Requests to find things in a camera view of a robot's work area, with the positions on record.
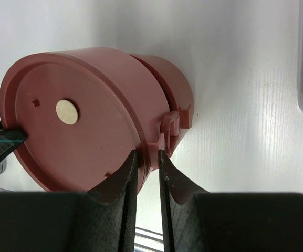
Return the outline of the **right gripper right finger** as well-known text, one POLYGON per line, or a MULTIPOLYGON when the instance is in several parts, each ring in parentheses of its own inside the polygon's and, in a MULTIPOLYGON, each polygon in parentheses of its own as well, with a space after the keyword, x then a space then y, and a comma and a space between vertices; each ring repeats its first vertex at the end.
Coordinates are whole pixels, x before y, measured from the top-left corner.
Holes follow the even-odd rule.
POLYGON ((303 251, 303 194, 210 193, 159 152, 165 251, 303 251))

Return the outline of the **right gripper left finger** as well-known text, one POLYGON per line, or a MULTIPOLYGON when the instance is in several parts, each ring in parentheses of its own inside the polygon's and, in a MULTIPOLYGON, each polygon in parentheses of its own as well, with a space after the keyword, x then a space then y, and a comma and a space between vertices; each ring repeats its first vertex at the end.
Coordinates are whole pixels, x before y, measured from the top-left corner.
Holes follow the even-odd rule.
POLYGON ((87 192, 0 192, 0 251, 133 251, 138 155, 87 192))

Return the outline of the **red steel bowl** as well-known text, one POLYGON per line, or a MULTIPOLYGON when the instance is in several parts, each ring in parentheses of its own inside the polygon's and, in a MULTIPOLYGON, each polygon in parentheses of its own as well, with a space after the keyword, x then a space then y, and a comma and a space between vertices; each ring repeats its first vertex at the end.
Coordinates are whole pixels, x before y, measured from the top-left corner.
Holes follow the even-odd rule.
POLYGON ((113 48, 96 47, 62 52, 92 65, 121 101, 138 135, 138 189, 156 167, 157 152, 164 146, 160 123, 170 112, 165 94, 154 75, 137 59, 113 48))
POLYGON ((165 152, 171 157, 177 145, 192 127, 193 92, 185 75, 170 61, 153 55, 133 54, 156 78, 167 99, 170 112, 163 116, 160 132, 165 138, 165 152))

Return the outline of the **red lid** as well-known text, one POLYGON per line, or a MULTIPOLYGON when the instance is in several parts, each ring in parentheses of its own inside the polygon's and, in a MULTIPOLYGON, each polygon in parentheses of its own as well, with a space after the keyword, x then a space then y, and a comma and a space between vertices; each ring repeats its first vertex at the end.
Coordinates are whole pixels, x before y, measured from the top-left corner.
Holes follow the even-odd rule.
POLYGON ((139 138, 106 79, 67 54, 16 61, 1 84, 0 115, 4 128, 27 134, 15 155, 48 191, 93 188, 123 164, 139 138))

